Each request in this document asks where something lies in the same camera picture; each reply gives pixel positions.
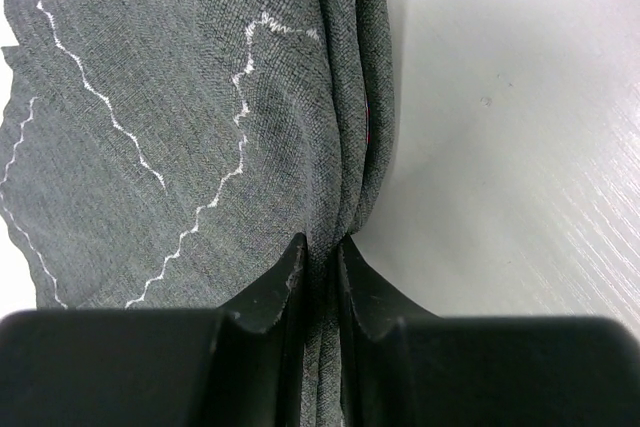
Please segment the grey cloth napkin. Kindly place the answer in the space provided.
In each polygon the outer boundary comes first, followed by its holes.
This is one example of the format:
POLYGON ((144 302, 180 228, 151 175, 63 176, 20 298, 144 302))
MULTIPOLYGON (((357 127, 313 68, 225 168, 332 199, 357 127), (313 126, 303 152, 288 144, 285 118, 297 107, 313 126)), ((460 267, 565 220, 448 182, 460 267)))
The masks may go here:
POLYGON ((393 150, 387 0, 4 0, 1 215, 40 308, 214 307, 310 254, 301 422, 343 421, 326 265, 393 150))

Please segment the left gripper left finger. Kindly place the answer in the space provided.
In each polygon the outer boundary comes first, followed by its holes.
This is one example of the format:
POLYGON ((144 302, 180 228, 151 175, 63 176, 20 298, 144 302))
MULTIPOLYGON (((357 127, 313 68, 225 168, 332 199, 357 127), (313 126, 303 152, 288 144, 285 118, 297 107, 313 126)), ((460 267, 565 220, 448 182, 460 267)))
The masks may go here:
POLYGON ((23 311, 1 323, 5 426, 296 426, 307 243, 216 309, 23 311))

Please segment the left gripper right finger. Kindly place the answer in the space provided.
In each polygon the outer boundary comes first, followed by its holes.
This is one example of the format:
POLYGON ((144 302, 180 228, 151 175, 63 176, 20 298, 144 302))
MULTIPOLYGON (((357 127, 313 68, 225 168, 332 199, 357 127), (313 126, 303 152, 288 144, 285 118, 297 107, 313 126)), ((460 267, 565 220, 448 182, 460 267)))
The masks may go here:
POLYGON ((639 344, 597 316, 439 317, 337 248, 349 426, 635 426, 639 344))

